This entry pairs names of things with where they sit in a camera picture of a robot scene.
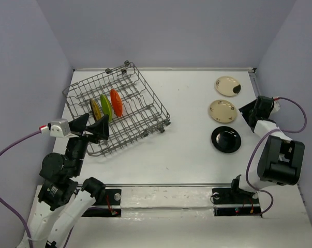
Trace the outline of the yellow patterned plate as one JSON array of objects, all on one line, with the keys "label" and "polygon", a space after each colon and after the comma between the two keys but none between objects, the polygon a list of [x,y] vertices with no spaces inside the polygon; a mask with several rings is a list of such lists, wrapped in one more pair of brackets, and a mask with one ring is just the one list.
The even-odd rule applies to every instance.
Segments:
[{"label": "yellow patterned plate", "polygon": [[90,99],[89,103],[90,103],[93,119],[95,121],[98,121],[101,118],[101,112],[100,112],[100,109],[97,105],[97,102],[93,99]]}]

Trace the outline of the cream floral plate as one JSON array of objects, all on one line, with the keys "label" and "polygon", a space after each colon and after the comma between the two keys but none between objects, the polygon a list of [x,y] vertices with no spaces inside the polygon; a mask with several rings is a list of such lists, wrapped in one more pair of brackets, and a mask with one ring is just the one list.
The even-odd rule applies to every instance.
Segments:
[{"label": "cream floral plate", "polygon": [[213,101],[207,111],[208,115],[219,123],[231,123],[237,118],[236,107],[227,100]]}]

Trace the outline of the lime green plate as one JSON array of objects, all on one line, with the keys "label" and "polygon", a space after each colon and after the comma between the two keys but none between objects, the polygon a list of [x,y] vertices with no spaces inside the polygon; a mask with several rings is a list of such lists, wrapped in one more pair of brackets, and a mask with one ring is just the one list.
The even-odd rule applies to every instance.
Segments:
[{"label": "lime green plate", "polygon": [[106,95],[103,95],[103,94],[100,95],[100,103],[101,103],[101,108],[102,108],[103,113],[109,116],[109,122],[111,122],[113,118],[112,108],[111,108],[110,101]]}]

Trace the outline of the cream plate with black spot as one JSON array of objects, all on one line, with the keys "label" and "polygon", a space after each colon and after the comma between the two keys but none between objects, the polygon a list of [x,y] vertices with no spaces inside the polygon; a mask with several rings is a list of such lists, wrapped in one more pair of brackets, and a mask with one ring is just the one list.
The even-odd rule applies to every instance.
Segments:
[{"label": "cream plate with black spot", "polygon": [[234,97],[241,91],[241,83],[234,77],[221,76],[214,84],[215,89],[223,96]]}]

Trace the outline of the orange plate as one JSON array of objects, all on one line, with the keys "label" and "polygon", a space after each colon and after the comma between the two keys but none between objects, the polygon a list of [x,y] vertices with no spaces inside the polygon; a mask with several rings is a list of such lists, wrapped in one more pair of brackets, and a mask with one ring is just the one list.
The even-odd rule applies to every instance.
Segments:
[{"label": "orange plate", "polygon": [[110,98],[115,114],[121,117],[123,114],[123,104],[118,92],[115,89],[110,90]]}]

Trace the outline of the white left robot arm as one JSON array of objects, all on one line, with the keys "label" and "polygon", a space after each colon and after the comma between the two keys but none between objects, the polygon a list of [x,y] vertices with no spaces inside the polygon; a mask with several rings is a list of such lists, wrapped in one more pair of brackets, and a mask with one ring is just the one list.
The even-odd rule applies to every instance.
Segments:
[{"label": "white left robot arm", "polygon": [[73,179],[80,175],[89,143],[109,138],[109,116],[87,125],[88,114],[68,121],[54,120],[39,128],[42,134],[67,138],[64,154],[52,152],[42,161],[44,179],[36,209],[19,247],[61,247],[83,213],[104,200],[106,186],[94,177],[86,179],[80,190]]}]

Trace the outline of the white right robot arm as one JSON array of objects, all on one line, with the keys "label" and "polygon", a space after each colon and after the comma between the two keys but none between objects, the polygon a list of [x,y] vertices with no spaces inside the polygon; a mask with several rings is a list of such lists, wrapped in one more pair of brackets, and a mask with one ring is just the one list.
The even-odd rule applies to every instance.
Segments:
[{"label": "white right robot arm", "polygon": [[258,96],[239,109],[242,117],[260,140],[248,161],[244,175],[231,182],[229,198],[239,203],[273,185],[296,185],[299,181],[305,145],[288,137],[270,115],[279,110],[281,97]]}]

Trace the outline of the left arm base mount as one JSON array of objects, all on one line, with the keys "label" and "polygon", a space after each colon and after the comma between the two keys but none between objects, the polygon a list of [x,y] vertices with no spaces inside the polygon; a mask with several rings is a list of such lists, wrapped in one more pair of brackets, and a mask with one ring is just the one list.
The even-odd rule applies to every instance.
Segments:
[{"label": "left arm base mount", "polygon": [[119,218],[121,217],[121,189],[106,189],[101,200],[97,200],[82,215],[86,218]]}]

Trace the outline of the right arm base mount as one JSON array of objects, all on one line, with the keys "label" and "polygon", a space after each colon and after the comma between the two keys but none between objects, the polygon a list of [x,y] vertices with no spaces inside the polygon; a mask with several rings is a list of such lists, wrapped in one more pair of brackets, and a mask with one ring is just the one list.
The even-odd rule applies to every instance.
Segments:
[{"label": "right arm base mount", "polygon": [[254,216],[260,215],[262,210],[258,197],[251,193],[244,193],[239,189],[240,175],[234,178],[229,187],[212,188],[210,197],[214,205],[214,215],[220,216]]}]

